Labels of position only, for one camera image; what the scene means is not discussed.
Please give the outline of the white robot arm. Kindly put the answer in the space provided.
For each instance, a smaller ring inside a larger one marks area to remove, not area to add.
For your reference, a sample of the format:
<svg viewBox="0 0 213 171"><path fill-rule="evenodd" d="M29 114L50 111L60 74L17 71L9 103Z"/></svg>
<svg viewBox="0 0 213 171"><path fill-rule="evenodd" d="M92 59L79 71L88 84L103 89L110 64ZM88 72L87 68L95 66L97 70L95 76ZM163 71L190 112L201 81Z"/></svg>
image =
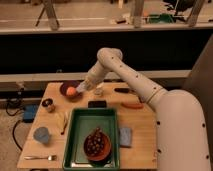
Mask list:
<svg viewBox="0 0 213 171"><path fill-rule="evenodd" d="M81 86L93 89L115 72L156 113L158 171L211 171L204 111L185 90L166 90L122 62L117 48L102 48Z"/></svg>

